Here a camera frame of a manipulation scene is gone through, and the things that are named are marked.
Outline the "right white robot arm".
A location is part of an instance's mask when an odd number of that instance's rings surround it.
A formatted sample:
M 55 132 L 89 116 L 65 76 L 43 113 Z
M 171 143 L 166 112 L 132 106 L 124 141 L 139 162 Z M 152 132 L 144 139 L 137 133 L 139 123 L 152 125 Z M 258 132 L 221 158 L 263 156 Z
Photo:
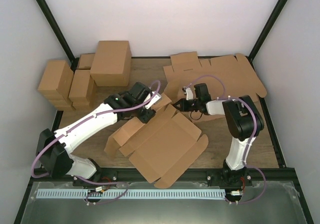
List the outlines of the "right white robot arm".
M 253 141 L 264 129 L 261 114 L 248 95 L 213 100 L 204 83 L 196 84 L 194 91 L 189 87 L 183 87 L 182 90 L 185 98 L 181 98 L 173 105 L 178 111 L 200 112 L 207 116 L 225 116 L 232 142 L 229 154 L 224 161 L 224 167 L 227 170 L 223 171 L 222 179 L 229 186 L 236 184 L 240 180 L 239 171 L 246 168 Z

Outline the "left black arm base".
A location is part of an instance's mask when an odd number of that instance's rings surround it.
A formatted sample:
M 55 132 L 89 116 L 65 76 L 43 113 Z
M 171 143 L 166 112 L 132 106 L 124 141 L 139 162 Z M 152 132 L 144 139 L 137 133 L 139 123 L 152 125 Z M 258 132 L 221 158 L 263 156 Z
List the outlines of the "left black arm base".
M 116 169 L 101 168 L 97 170 L 97 172 L 88 180 L 90 182 L 95 182 L 95 183 L 110 183 L 110 182 L 116 182 L 117 179 L 118 179 L 118 172 L 116 171 Z M 72 184 L 74 187 L 84 187 L 84 188 L 97 187 L 97 185 L 90 184 L 81 179 L 74 180 Z

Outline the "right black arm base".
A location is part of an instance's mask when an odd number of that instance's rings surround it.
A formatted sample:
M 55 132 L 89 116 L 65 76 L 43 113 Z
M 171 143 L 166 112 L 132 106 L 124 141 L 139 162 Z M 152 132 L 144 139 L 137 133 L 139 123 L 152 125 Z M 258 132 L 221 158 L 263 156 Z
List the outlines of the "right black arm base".
M 209 169 L 206 171 L 207 184 L 209 186 L 219 186 L 221 188 L 240 188 L 252 186 L 252 181 L 247 178 L 247 169 L 231 171 L 229 169 Z

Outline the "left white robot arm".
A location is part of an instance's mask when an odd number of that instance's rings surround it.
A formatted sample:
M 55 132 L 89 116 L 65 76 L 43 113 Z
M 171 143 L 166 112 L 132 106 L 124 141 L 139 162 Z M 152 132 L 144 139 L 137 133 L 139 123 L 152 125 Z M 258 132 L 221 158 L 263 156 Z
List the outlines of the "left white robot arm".
M 32 177 L 50 176 L 60 178 L 64 175 L 85 179 L 91 186 L 97 186 L 102 180 L 102 171 L 91 158 L 80 158 L 73 151 L 85 140 L 121 120 L 137 117 L 147 123 L 156 114 L 151 107 L 160 101 L 158 90 L 141 82 L 136 82 L 128 91 L 107 97 L 102 104 L 76 122 L 55 131 L 43 130 L 38 139 L 35 165 L 39 162 L 45 169 L 44 174 Z

